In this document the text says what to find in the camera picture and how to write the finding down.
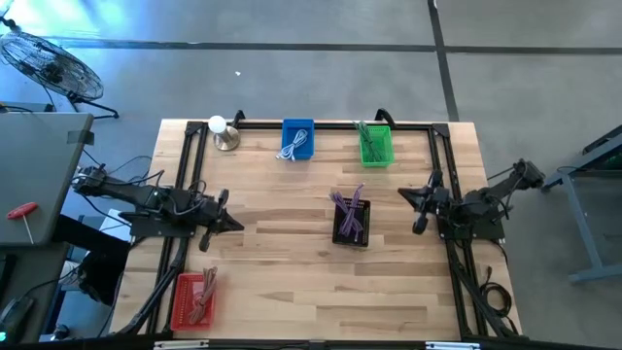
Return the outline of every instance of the gray floor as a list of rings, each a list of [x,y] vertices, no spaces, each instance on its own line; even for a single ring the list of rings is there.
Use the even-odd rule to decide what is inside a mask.
[[[622,3],[615,0],[437,3],[447,45],[622,46]],[[424,0],[16,0],[11,14],[24,30],[72,38],[434,43]],[[99,102],[121,113],[120,120],[93,127],[92,154],[111,165],[149,155],[163,118],[232,117],[243,109],[250,118],[367,119],[384,107],[401,121],[448,120],[433,52],[70,51],[104,81]],[[448,62],[460,120],[476,123],[489,174],[517,158],[550,173],[622,123],[622,55],[449,54]],[[12,67],[0,65],[0,77],[1,99],[47,101],[39,86]],[[60,110],[70,109],[62,97],[54,100]],[[135,163],[120,175],[129,178],[146,166]],[[622,278],[568,282],[568,274],[588,260],[565,194],[520,192],[513,202],[516,209],[504,227],[525,334],[619,347]],[[115,201],[97,204],[124,208]],[[93,215],[72,194],[63,210]],[[622,249],[620,239],[607,242],[609,252]],[[99,314],[104,318],[105,310]],[[86,335],[101,324],[89,328],[83,320],[66,320]]]

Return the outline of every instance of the black metal frame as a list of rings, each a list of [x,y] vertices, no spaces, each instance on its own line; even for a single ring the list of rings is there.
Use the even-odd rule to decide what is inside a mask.
[[[281,129],[283,123],[282,122],[242,122],[246,120],[246,116],[243,111],[238,111],[233,119],[233,122],[229,124],[240,129]],[[449,134],[449,127],[447,123],[404,123],[398,124],[395,123],[392,116],[384,109],[379,109],[374,118],[375,121],[381,122],[384,121],[387,125],[396,131],[424,131],[427,133],[429,141],[430,141],[430,152],[432,156],[432,168],[434,170],[440,170],[440,155],[438,152],[438,145],[436,143],[437,138],[441,139],[442,147],[444,149],[444,153],[447,160],[448,167],[448,175],[449,180],[452,187],[452,193],[454,197],[461,197],[460,192],[460,183],[458,180],[458,172],[456,170],[456,164],[454,161],[453,149],[451,145],[451,138]],[[351,122],[315,122],[314,125],[316,130],[356,130],[354,125]],[[192,137],[195,134],[199,134],[198,140],[198,148],[196,153],[196,158],[194,161],[194,170],[192,171],[191,181],[195,182],[199,180],[200,177],[200,169],[203,163],[204,153],[205,153],[205,142],[207,138],[207,122],[188,122],[185,137],[184,137],[184,145],[182,147],[182,154],[180,156],[180,166],[177,173],[177,179],[175,182],[175,187],[180,188],[183,186],[184,178],[186,175],[186,169],[188,167],[188,157],[190,155],[190,144]],[[445,226],[443,222],[438,221],[439,233],[440,237],[443,237],[446,231],[449,230],[449,227]],[[161,279],[162,274],[166,271],[166,267],[168,266],[168,262],[170,259],[170,251],[172,247],[173,238],[164,238],[164,245],[162,247],[162,252],[160,255],[159,266],[157,270],[157,276],[155,282],[158,283]],[[452,251],[456,251],[455,242],[449,239],[444,240],[448,256]],[[467,241],[463,241],[464,244],[464,253],[465,253],[465,269],[466,274],[474,283],[475,286],[479,286],[477,282],[477,275],[475,272],[475,262],[473,253],[470,247],[470,244]],[[458,327],[460,330],[460,336],[465,337],[468,335],[472,335],[472,332],[469,329],[467,323],[467,311],[465,309],[465,300],[463,296],[463,291],[461,288],[461,281],[454,272],[454,269],[449,268],[450,277],[452,281],[452,289],[454,292],[454,301],[456,304],[456,312],[458,319]],[[171,302],[169,303],[169,313],[166,319],[166,326],[164,327],[164,332],[169,333],[168,323],[170,321],[171,316],[171,307],[172,307],[173,297],[171,296]],[[158,316],[159,307],[157,307],[147,324],[147,333],[155,333],[156,332],[156,321]],[[478,334],[487,335],[486,323],[484,321],[484,317],[481,312],[475,307],[475,319],[477,323]]]
[[[282,128],[282,122],[242,122],[246,120],[246,117],[242,111],[238,111],[235,115],[233,122],[229,124],[237,127],[238,129],[280,129]],[[378,110],[375,120],[377,122],[385,121],[387,125],[396,131],[424,131],[428,135],[430,141],[430,152],[432,155],[432,168],[440,170],[440,156],[438,152],[437,139],[440,138],[442,147],[447,160],[449,182],[452,188],[452,195],[454,197],[460,197],[460,183],[458,181],[458,172],[454,161],[453,149],[451,145],[451,137],[449,133],[449,127],[447,123],[395,123],[391,115],[385,110]],[[355,130],[354,125],[351,122],[316,122],[315,128],[318,130]],[[203,164],[203,158],[205,153],[205,144],[207,141],[208,128],[207,122],[188,122],[185,130],[184,146],[182,148],[182,154],[180,156],[180,165],[178,168],[177,179],[175,186],[181,188],[184,184],[186,171],[188,168],[188,158],[190,155],[190,146],[194,135],[199,135],[198,149],[196,152],[196,158],[194,168],[192,171],[191,181],[195,182],[200,178],[200,172]],[[299,348],[308,350],[328,350],[328,349],[496,349],[496,350],[519,350],[519,349],[533,349],[533,350],[587,350],[596,349],[595,347],[587,347],[580,345],[550,343],[542,341],[529,340],[526,337],[490,337],[486,332],[486,321],[482,315],[481,310],[486,312],[485,307],[477,305],[475,299],[473,305],[475,306],[475,319],[477,324],[478,334],[475,335],[471,332],[467,323],[467,311],[465,309],[464,296],[462,291],[462,284],[465,284],[470,294],[478,293],[473,286],[479,286],[477,284],[477,277],[474,269],[474,257],[471,251],[471,247],[468,241],[463,240],[465,255],[465,264],[461,264],[457,259],[456,239],[445,239],[445,233],[449,231],[449,227],[442,221],[438,221],[438,231],[440,238],[443,238],[447,249],[447,258],[449,264],[450,277],[452,281],[452,289],[454,292],[454,301],[456,305],[457,322],[460,332],[460,341],[464,344],[445,343],[445,342],[433,342],[424,340],[412,340],[412,341],[376,341],[376,340],[324,340],[316,341],[309,339],[209,339],[209,340],[188,340],[193,342],[192,346],[205,346],[209,344],[210,348],[214,349],[253,349],[253,350],[280,350],[284,348]],[[175,290],[176,277],[184,269],[184,263],[188,250],[190,239],[181,238],[180,251],[177,256],[181,257],[181,266],[175,269],[167,267],[170,260],[170,250],[172,248],[173,238],[167,237],[164,240],[162,252],[160,255],[158,277],[157,280],[166,279],[163,274],[170,277],[171,272],[175,273],[173,281],[173,291]],[[166,290],[166,285],[156,282],[158,292],[151,295],[149,303],[151,306],[146,307],[148,310],[152,310],[150,319],[147,326],[146,334],[137,334],[140,326],[136,328],[136,332],[130,333],[118,333],[113,336],[103,338],[91,338],[91,339],[73,339],[62,342],[52,343],[36,343],[36,344],[23,344],[20,345],[20,349],[42,349],[42,348],[59,348],[59,349],[109,349],[111,346],[122,346],[123,349],[153,349],[161,347],[162,345],[156,344],[158,341],[170,341],[173,337],[169,323],[172,314],[172,305],[174,299],[174,293],[171,294],[171,299],[168,305],[168,313],[162,332],[156,332],[157,316],[159,315],[159,304],[161,303],[160,297]]]

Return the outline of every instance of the blue basket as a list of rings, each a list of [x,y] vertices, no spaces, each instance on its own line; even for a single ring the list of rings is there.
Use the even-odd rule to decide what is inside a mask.
[[[313,125],[313,120],[283,120],[281,148],[290,145],[294,141],[295,134],[300,129],[305,129],[307,130],[307,141],[294,149],[294,158],[296,160],[310,159],[315,149],[313,142],[315,128]]]

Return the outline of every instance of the wooden tabletop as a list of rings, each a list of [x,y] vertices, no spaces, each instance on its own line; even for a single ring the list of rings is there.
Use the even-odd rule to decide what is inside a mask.
[[[186,123],[162,121],[151,168],[165,170],[162,185],[175,183]],[[463,193],[486,186],[473,123],[449,125]],[[246,228],[213,237],[207,253],[198,250],[202,231],[190,242],[186,272],[219,268],[216,317],[210,331],[176,337],[459,339],[447,254],[435,220],[423,235],[413,234],[415,213],[397,193],[399,187],[424,186],[430,176],[424,132],[393,131],[396,162],[386,169],[361,166],[356,131],[316,130],[315,155],[297,162],[275,158],[280,130],[240,132],[240,146],[229,153],[218,151],[210,135],[201,179],[210,194],[229,189],[228,212]],[[350,196],[359,183],[362,198],[371,201],[369,247],[335,245],[328,194]],[[161,246],[162,239],[150,238],[130,252],[111,331],[126,325],[152,291]],[[480,281],[492,266],[492,280],[511,293],[501,250],[476,241],[473,253]],[[162,299],[158,329],[168,300],[169,295]],[[476,330],[468,297],[466,311]],[[520,328],[515,305],[510,317]]]

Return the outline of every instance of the red-handled tool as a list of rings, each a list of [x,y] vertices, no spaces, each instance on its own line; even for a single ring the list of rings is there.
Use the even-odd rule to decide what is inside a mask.
[[[39,205],[35,202],[26,203],[20,205],[19,207],[13,209],[7,214],[7,219],[9,220],[17,220],[19,218],[23,218],[23,222],[26,224],[26,230],[28,231],[28,237],[30,237],[30,244],[35,244],[32,240],[32,233],[30,233],[30,227],[28,226],[28,220],[26,220],[26,215],[32,213],[37,209]]]

